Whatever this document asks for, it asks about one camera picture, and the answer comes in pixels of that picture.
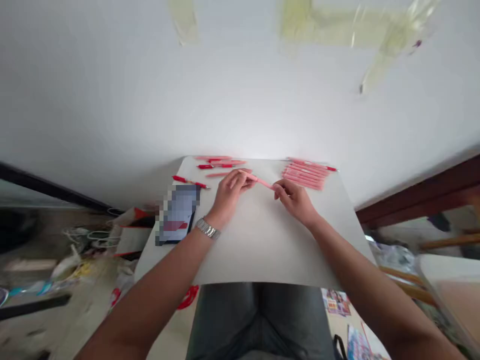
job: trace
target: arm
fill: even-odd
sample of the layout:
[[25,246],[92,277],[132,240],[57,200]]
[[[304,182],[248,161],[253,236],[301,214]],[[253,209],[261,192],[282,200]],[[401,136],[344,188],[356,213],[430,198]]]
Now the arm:
[[353,306],[393,359],[463,359],[420,308],[317,213],[303,187],[282,179],[274,190],[275,199],[311,232]]
[[[205,221],[221,230],[233,216],[240,194],[254,184],[241,171],[228,174],[218,185],[215,203]],[[131,288],[76,359],[145,359],[187,293],[212,244],[213,240],[195,227]]]

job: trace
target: yellow tape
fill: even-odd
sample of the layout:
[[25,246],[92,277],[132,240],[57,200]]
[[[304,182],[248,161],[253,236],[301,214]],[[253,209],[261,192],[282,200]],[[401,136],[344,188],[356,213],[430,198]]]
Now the yellow tape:
[[199,34],[193,0],[168,0],[168,8],[180,45],[196,43]]
[[357,6],[341,10],[313,8],[312,0],[284,0],[280,36],[291,43],[378,48],[373,65],[360,85],[363,93],[413,42],[425,26],[439,0],[414,0],[407,11],[385,11]]

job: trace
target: wristwatch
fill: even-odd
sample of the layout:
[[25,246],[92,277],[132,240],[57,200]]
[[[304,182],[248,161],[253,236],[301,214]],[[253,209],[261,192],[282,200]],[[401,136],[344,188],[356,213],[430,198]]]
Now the wristwatch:
[[207,235],[209,238],[213,240],[217,240],[221,234],[220,230],[210,226],[203,217],[199,218],[196,222],[196,227],[200,229],[202,233]]

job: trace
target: pixelated screen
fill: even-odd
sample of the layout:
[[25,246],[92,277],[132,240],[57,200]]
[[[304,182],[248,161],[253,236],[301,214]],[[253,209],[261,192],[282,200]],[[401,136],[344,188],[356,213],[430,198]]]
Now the pixelated screen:
[[155,245],[176,244],[192,229],[195,210],[200,205],[200,187],[190,184],[171,185],[163,196],[161,205]]

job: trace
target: lap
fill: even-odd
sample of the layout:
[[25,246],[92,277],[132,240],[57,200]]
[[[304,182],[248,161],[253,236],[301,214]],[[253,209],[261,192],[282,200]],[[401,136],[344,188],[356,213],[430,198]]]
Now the lap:
[[202,286],[187,360],[237,359],[252,349],[333,359],[321,289],[245,282]]

